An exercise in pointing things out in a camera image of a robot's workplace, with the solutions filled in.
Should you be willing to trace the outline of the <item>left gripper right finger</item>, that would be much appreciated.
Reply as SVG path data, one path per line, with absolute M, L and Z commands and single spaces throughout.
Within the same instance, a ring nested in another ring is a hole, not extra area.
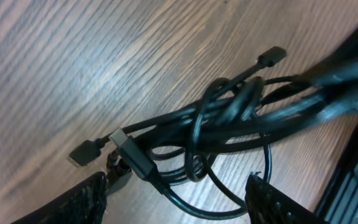
M 247 179 L 245 201 L 251 224 L 327 224 L 256 174 Z

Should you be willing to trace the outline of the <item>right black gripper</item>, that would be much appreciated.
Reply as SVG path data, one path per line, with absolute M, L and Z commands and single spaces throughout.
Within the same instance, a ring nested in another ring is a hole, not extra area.
M 314 210 L 327 223 L 358 223 L 358 124 Z

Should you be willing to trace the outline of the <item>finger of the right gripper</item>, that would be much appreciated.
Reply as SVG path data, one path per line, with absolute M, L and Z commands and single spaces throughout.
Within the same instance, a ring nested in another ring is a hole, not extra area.
M 322 118 L 358 111 L 358 27 L 322 61 L 300 75 L 300 83 L 318 86 L 316 103 L 306 110 Z

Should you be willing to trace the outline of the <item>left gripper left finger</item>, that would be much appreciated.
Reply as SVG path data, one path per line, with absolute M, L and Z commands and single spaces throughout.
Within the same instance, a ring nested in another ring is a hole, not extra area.
M 96 172 L 16 224 L 101 224 L 107 205 L 106 175 Z

